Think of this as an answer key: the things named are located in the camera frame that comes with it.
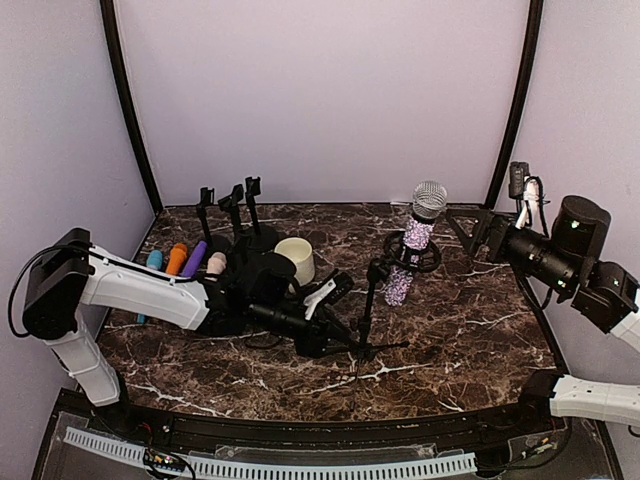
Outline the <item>pale pink toy microphone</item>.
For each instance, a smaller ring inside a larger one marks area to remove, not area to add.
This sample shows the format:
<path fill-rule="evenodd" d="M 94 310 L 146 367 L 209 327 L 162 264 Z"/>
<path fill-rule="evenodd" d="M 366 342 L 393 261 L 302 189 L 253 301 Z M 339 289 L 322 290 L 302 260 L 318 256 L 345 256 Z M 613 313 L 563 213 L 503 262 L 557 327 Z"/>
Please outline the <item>pale pink toy microphone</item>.
<path fill-rule="evenodd" d="M 227 266 L 226 255 L 223 252 L 215 252 L 207 261 L 206 274 L 220 275 Z"/>

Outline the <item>black stand of blue microphone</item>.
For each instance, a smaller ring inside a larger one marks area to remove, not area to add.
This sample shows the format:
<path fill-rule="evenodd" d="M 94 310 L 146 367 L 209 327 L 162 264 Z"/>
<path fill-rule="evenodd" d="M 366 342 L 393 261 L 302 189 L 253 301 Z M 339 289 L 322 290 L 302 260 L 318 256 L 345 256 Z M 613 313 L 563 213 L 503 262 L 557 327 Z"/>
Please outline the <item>black stand of blue microphone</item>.
<path fill-rule="evenodd" d="M 196 205 L 196 214 L 200 220 L 204 241 L 208 251 L 226 253 L 230 248 L 230 241 L 221 235 L 213 235 L 208 222 L 208 208 L 213 205 L 215 189 L 207 186 L 201 187 L 199 191 L 199 202 Z"/>

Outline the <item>black stand of purple microphone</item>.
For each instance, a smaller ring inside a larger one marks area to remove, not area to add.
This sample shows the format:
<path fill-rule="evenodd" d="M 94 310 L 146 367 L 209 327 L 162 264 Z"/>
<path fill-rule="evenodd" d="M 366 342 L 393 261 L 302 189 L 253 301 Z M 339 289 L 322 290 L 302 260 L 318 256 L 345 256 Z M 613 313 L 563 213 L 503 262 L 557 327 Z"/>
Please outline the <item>black stand of purple microphone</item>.
<path fill-rule="evenodd" d="M 240 201 L 243 199 L 244 187 L 242 184 L 236 184 L 230 194 L 218 200 L 219 209 L 230 217 L 235 245 L 238 245 L 245 236 L 240 214 Z"/>

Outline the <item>blue toy microphone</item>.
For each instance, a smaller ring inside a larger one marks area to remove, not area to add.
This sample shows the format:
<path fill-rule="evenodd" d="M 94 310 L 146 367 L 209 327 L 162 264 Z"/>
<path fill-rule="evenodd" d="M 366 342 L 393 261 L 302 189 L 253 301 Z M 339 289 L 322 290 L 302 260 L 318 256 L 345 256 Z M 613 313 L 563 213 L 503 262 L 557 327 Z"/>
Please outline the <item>blue toy microphone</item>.
<path fill-rule="evenodd" d="M 161 271 L 163 268 L 164 256 L 160 250 L 152 250 L 146 260 L 146 267 L 152 270 Z M 137 316 L 138 324 L 145 324 L 147 317 L 144 314 Z"/>

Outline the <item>black stand of orange microphone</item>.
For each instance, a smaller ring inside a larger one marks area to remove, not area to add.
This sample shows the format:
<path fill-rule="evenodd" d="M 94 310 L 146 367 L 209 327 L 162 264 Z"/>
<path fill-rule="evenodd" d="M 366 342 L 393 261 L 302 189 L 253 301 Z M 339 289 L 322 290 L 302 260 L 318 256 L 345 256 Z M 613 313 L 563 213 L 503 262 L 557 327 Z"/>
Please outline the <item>black stand of orange microphone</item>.
<path fill-rule="evenodd" d="M 245 230 L 247 248 L 256 252 L 268 252 L 279 242 L 279 234 L 274 227 L 261 221 L 256 198 L 261 194 L 261 178 L 245 178 L 245 202 L 250 214 L 251 225 Z"/>

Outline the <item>orange toy microphone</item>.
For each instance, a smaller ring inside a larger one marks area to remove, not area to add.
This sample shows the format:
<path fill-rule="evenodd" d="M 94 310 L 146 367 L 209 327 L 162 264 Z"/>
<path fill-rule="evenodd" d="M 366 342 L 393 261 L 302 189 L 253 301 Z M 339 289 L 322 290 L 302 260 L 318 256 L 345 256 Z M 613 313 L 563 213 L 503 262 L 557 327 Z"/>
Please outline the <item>orange toy microphone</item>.
<path fill-rule="evenodd" d="M 187 261 L 188 247 L 183 243 L 177 243 L 169 253 L 165 272 L 168 275 L 178 276 Z"/>

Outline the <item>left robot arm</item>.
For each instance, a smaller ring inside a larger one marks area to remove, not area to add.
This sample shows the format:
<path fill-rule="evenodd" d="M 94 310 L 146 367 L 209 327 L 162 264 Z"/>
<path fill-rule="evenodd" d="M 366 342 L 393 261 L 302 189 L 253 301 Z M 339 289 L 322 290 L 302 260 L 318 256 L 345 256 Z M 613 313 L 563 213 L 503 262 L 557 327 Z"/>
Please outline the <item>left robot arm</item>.
<path fill-rule="evenodd" d="M 234 255 L 220 273 L 173 276 L 124 260 L 73 228 L 34 254 L 16 280 L 27 284 L 19 338 L 43 341 L 101 417 L 120 436 L 141 427 L 140 412 L 80 317 L 80 305 L 103 306 L 168 322 L 205 336 L 233 335 L 248 324 L 293 340 L 298 355 L 356 352 L 361 343 L 335 317 L 298 296 L 294 263 L 275 252 Z"/>

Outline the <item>purple toy microphone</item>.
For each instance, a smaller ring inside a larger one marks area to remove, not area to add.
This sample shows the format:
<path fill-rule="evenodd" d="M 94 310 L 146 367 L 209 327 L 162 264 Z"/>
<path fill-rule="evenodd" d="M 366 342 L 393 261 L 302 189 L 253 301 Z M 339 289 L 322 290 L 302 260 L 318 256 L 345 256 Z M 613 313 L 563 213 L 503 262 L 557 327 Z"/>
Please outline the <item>purple toy microphone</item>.
<path fill-rule="evenodd" d="M 203 262 L 207 249 L 208 244 L 205 241 L 200 241 L 196 245 L 180 273 L 181 277 L 193 278 L 196 275 Z"/>

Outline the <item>silver glitter microphone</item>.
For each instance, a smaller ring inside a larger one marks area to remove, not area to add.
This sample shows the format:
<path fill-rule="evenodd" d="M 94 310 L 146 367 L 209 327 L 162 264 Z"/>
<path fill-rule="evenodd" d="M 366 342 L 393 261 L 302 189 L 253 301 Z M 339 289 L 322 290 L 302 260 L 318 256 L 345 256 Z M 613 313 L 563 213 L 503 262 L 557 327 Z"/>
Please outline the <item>silver glitter microphone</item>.
<path fill-rule="evenodd" d="M 422 254 L 428 247 L 435 221 L 444 211 L 446 202 L 447 190 L 437 181 L 422 181 L 414 189 L 411 214 L 402 235 L 400 252 L 394 256 L 385 291 L 385 301 L 389 306 L 404 303 Z"/>

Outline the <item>black shock mount tripod stand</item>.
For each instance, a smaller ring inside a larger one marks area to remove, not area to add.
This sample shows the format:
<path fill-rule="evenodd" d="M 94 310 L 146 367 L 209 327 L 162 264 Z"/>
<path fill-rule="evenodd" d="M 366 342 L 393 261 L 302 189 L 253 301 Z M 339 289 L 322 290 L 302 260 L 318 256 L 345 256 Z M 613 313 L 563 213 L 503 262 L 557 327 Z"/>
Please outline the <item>black shock mount tripod stand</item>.
<path fill-rule="evenodd" d="M 369 342 L 373 322 L 373 307 L 375 302 L 376 287 L 381 282 L 386 282 L 393 267 L 399 267 L 401 273 L 409 276 L 414 274 L 426 274 L 434 272 L 442 262 L 440 248 L 428 240 L 425 247 L 412 248 L 404 245 L 404 233 L 400 230 L 391 232 L 386 236 L 382 246 L 382 254 L 372 259 L 366 273 L 368 288 L 364 312 L 357 321 L 359 334 L 356 352 L 355 377 L 352 384 L 352 397 L 349 405 L 351 413 L 357 408 L 357 392 L 359 388 L 360 370 L 364 362 L 375 359 L 378 353 L 395 348 L 407 348 L 409 341 L 373 345 Z"/>

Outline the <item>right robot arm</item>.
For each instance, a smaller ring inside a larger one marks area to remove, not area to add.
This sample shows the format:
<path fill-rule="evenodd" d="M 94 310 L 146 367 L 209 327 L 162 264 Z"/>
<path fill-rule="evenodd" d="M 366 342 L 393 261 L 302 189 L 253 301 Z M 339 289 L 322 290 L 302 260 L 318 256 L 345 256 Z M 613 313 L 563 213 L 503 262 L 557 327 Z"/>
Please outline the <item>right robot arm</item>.
<path fill-rule="evenodd" d="M 611 216 L 596 203 L 564 197 L 550 235 L 489 209 L 449 209 L 445 217 L 469 255 L 486 247 L 489 262 L 539 280 L 603 333 L 639 347 L 639 282 L 619 264 L 601 260 Z M 521 434 L 534 432 L 548 417 L 636 427 L 639 388 L 538 370 L 511 412 L 510 424 Z"/>

